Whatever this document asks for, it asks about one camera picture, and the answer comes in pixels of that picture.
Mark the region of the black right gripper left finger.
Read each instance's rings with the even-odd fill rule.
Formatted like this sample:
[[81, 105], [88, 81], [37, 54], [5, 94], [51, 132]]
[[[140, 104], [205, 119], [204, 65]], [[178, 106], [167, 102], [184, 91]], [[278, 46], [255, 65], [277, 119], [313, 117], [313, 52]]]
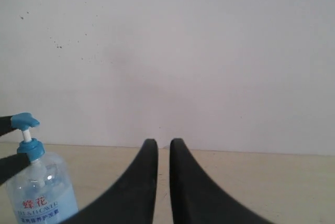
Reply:
[[122, 176], [63, 223], [153, 223], [157, 180], [158, 145], [147, 139]]

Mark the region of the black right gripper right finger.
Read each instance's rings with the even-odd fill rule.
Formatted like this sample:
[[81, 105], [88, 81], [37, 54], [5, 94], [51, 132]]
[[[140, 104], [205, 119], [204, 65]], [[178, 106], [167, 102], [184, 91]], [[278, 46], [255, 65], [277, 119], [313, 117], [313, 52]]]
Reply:
[[174, 223], [271, 223], [221, 189], [181, 138], [170, 143], [170, 198]]

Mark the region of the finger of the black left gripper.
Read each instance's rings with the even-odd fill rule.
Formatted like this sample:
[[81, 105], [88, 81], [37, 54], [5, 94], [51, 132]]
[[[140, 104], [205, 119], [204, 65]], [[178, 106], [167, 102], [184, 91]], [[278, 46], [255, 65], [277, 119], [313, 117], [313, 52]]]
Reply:
[[0, 183], [6, 183], [10, 178], [29, 166], [29, 157], [25, 153], [17, 153], [0, 161]]
[[12, 116], [0, 116], [0, 137], [13, 132]]

